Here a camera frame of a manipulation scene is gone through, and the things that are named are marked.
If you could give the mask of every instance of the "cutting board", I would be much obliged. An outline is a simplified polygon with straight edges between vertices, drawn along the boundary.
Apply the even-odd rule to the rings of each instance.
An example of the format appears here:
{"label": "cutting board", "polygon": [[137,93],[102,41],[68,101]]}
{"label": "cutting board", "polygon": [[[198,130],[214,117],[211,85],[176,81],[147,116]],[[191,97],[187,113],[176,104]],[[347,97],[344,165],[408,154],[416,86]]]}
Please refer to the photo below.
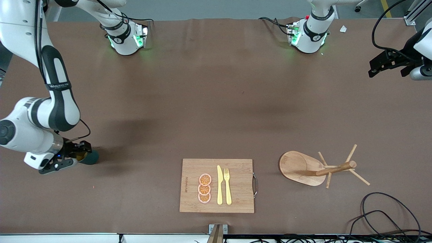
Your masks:
{"label": "cutting board", "polygon": [[[226,204],[225,180],[222,182],[223,204],[217,204],[217,166],[229,169],[229,187],[232,204]],[[180,212],[198,213],[254,213],[252,189],[252,160],[240,159],[183,159],[181,172]],[[212,177],[211,200],[198,200],[199,177],[207,173]]]}

